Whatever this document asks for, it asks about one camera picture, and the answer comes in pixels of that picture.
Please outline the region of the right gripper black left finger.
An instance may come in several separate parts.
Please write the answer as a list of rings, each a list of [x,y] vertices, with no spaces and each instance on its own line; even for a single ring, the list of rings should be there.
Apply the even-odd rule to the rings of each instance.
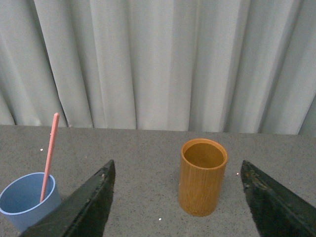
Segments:
[[[22,237],[101,237],[114,197],[115,163],[108,161]]]

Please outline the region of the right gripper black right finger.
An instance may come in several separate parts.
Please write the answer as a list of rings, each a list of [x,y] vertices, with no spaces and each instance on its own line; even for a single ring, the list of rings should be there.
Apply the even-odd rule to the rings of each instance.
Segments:
[[[316,208],[257,168],[242,162],[241,180],[253,221],[262,237],[314,237]]]

